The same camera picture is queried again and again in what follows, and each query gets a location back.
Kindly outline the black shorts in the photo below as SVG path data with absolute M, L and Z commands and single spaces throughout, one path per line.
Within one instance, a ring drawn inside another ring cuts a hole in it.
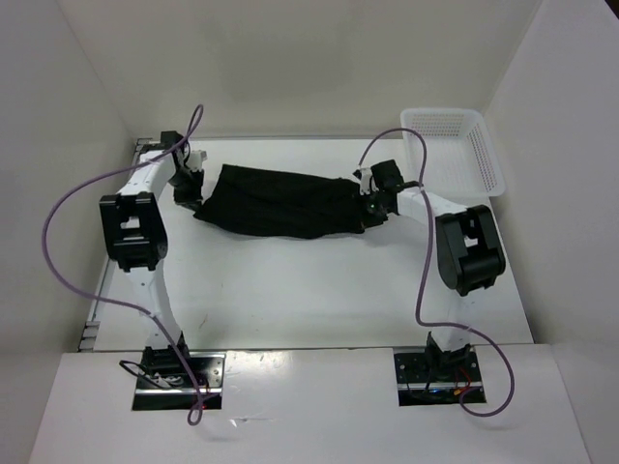
M 193 217 L 235 234 L 312 240 L 368 228 L 356 183 L 225 164 Z

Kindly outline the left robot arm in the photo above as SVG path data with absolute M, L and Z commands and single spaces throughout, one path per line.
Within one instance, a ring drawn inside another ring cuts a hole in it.
M 181 139 L 179 132 L 169 130 L 161 133 L 158 143 L 146 144 L 138 162 L 147 165 L 136 169 L 117 193 L 105 195 L 99 202 L 108 257 L 133 284 L 138 304 L 160 322 L 148 335 L 136 375 L 144 384 L 162 390 L 188 386 L 193 373 L 189 349 L 164 283 L 168 238 L 158 205 L 167 186 L 172 188 L 176 205 L 195 212 L 202 204 L 206 154 L 193 152 L 185 143 L 158 158 Z

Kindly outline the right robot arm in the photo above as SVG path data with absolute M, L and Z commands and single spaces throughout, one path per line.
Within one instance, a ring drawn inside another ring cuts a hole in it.
M 406 182 L 392 159 L 354 172 L 359 181 L 362 212 L 372 224 L 388 215 L 412 218 L 427 227 L 427 251 L 415 301 L 415 320 L 428 329 L 424 366 L 435 380 L 445 380 L 469 357 L 472 328 L 465 312 L 472 294 L 493 286 L 506 269 L 503 247 L 490 209 L 466 207 L 428 192 L 416 181 Z M 452 293 L 439 320 L 422 318 L 431 270 Z

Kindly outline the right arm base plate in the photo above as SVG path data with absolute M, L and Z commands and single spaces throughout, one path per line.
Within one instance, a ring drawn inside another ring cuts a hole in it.
M 456 364 L 430 367 L 423 347 L 396 349 L 393 354 L 400 407 L 484 404 L 484 391 L 477 354 L 472 350 Z

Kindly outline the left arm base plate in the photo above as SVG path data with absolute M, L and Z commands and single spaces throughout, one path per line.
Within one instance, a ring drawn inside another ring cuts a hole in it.
M 188 359 L 205 411 L 221 409 L 225 359 L 224 352 L 191 352 Z M 149 367 L 145 361 L 121 360 L 119 364 L 135 378 L 133 411 L 189 410 L 197 399 L 193 383 L 181 365 L 163 370 Z

